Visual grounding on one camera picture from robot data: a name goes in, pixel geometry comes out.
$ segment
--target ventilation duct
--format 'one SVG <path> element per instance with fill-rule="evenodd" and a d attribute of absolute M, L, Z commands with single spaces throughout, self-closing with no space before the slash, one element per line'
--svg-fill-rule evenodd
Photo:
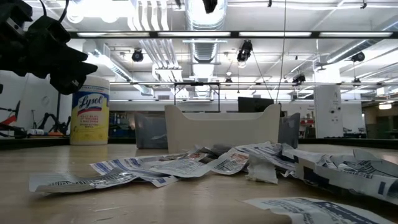
<path fill-rule="evenodd" d="M 381 30 L 381 31 L 398 31 L 398 16 L 394 16 L 393 18 L 389 19 L 388 21 L 382 23 L 381 25 L 377 26 L 374 30 Z M 360 53 L 361 51 L 377 44 L 378 42 L 382 41 L 382 39 L 369 39 L 369 40 L 355 40 L 351 43 L 345 45 L 344 47 L 340 48 L 336 52 L 331 53 L 325 60 L 321 60 L 319 65 L 329 65 L 333 63 L 340 62 L 346 58 L 349 58 L 353 55 Z M 298 71 L 306 71 L 306 70 L 313 70 L 313 62 L 304 62 L 301 66 L 297 67 L 296 69 L 292 70 L 292 72 Z"/>
<path fill-rule="evenodd" d="M 187 18 L 188 30 L 221 30 L 225 22 L 227 3 L 227 0 L 218 0 L 215 10 L 207 14 L 203 1 L 185 0 L 185 17 Z M 214 61 L 217 50 L 218 44 L 191 44 L 192 62 L 199 63 L 192 65 L 192 72 L 196 77 L 207 78 L 207 81 L 210 81 L 214 72 L 214 65 L 206 63 Z M 199 96 L 208 95 L 208 93 L 202 91 L 197 91 L 197 94 Z"/>
<path fill-rule="evenodd" d="M 107 45 L 103 45 L 103 50 L 100 52 L 99 50 L 96 49 L 96 43 L 95 41 L 86 41 L 83 43 L 83 51 L 88 53 L 88 55 L 96 55 L 96 58 L 98 58 L 101 63 L 105 66 L 107 66 L 115 75 L 120 76 L 123 78 L 126 82 L 137 82 L 137 80 L 134 80 L 131 76 L 130 73 L 123 68 L 121 64 L 119 64 L 117 61 L 111 59 L 111 49 Z M 143 96 L 153 96 L 154 95 L 154 90 L 151 88 L 148 88 L 144 85 L 133 85 L 137 90 L 141 92 L 141 95 Z"/>

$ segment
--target red object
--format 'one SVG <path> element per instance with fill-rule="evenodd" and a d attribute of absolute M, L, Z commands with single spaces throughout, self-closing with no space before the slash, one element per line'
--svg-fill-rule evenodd
<path fill-rule="evenodd" d="M 2 124 L 6 124 L 6 125 L 10 125 L 12 122 L 17 121 L 17 117 L 15 115 L 12 115 L 11 117 L 5 119 L 4 121 L 2 121 Z"/>
<path fill-rule="evenodd" d="M 315 124 L 315 120 L 313 120 L 313 119 L 302 119 L 300 121 L 300 124 L 302 124 L 302 125 Z"/>

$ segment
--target overhead track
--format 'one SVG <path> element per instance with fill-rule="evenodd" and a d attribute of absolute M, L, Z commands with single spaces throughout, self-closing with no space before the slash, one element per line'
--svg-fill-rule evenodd
<path fill-rule="evenodd" d="M 72 39 L 398 39 L 398 31 L 93 31 L 69 32 Z"/>
<path fill-rule="evenodd" d="M 209 82 L 209 83 L 200 83 L 200 82 L 179 82 L 179 83 L 174 83 L 174 82 L 111 82 L 111 85 L 162 85 L 162 86 L 174 86 L 174 85 L 221 85 L 221 86 L 231 86 L 231 85 L 237 85 L 238 83 L 219 83 L 219 82 Z M 239 85 L 254 85 L 254 86 L 261 86 L 264 85 L 264 83 L 261 82 L 240 82 Z M 305 82 L 305 83 L 280 83 L 279 82 L 267 82 L 268 86 L 274 86 L 274 85 L 281 85 L 281 86 L 320 86 L 320 85 L 340 85 L 340 86 L 393 86 L 393 85 L 398 85 L 398 83 L 383 83 L 383 82 L 363 82 L 363 83 L 312 83 L 312 82 Z"/>

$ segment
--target desk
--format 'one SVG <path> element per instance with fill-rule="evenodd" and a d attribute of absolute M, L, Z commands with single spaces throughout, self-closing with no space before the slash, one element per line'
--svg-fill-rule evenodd
<path fill-rule="evenodd" d="M 350 153 L 350 147 L 299 145 L 317 152 Z M 398 162 L 398 151 L 374 149 Z M 0 217 L 2 223 L 290 223 L 289 217 L 262 211 L 240 201 L 257 197 L 311 197 L 360 207 L 398 222 L 397 206 L 372 198 L 332 195 L 301 180 L 279 177 L 279 185 L 247 181 L 244 174 L 207 175 L 157 188 L 150 183 L 47 195 L 28 191 L 31 172 L 95 175 L 92 162 L 123 157 L 166 154 L 137 150 L 135 145 L 54 146 L 0 151 Z"/>

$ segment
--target torn paper scrap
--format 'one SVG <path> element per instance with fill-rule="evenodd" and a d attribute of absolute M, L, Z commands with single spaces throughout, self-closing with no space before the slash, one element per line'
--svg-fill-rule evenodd
<path fill-rule="evenodd" d="M 321 155 L 318 161 L 313 154 L 293 151 L 295 176 L 306 183 L 323 188 L 342 189 L 398 204 L 398 178 L 394 177 L 394 166 L 390 162 L 361 161 L 355 156 Z M 360 151 L 356 155 L 364 158 Z"/>
<path fill-rule="evenodd" d="M 239 152 L 251 154 L 261 159 L 268 160 L 273 165 L 281 167 L 286 170 L 295 170 L 295 164 L 291 160 L 287 161 L 282 158 L 283 147 L 288 146 L 287 144 L 272 144 L 265 142 L 261 144 L 250 144 L 246 146 L 236 146 L 234 149 Z"/>
<path fill-rule="evenodd" d="M 176 177 L 201 177 L 211 170 L 211 166 L 190 159 L 179 159 L 162 165 L 146 166 L 147 170 Z"/>
<path fill-rule="evenodd" d="M 70 174 L 31 174 L 29 190 L 46 193 L 83 192 L 126 184 L 136 178 L 138 176 L 117 168 L 108 174 L 96 177 L 78 177 Z"/>
<path fill-rule="evenodd" d="M 278 215 L 287 215 L 293 224 L 393 224 L 361 208 L 313 198 L 255 198 L 244 202 Z"/>
<path fill-rule="evenodd" d="M 247 164 L 248 159 L 249 155 L 246 153 L 231 149 L 227 153 L 221 155 L 217 160 L 211 161 L 208 165 L 214 167 L 211 170 L 213 172 L 232 175 L 241 171 Z"/>
<path fill-rule="evenodd" d="M 104 162 L 97 162 L 94 164 L 90 164 L 90 166 L 101 175 L 106 175 L 115 168 L 121 169 L 125 172 L 130 172 L 138 176 L 139 178 L 136 180 L 149 181 L 152 184 L 154 184 L 156 187 L 162 187 L 167 184 L 174 183 L 178 181 L 178 179 L 176 177 L 172 177 L 167 174 L 146 170 L 143 164 L 147 164 L 147 166 L 165 164 L 173 161 L 169 160 L 170 158 L 172 157 L 157 156 L 157 157 L 113 159 L 111 161 L 104 161 Z"/>
<path fill-rule="evenodd" d="M 249 156 L 248 163 L 249 174 L 246 176 L 248 180 L 278 184 L 275 166 L 272 163 L 253 155 Z"/>

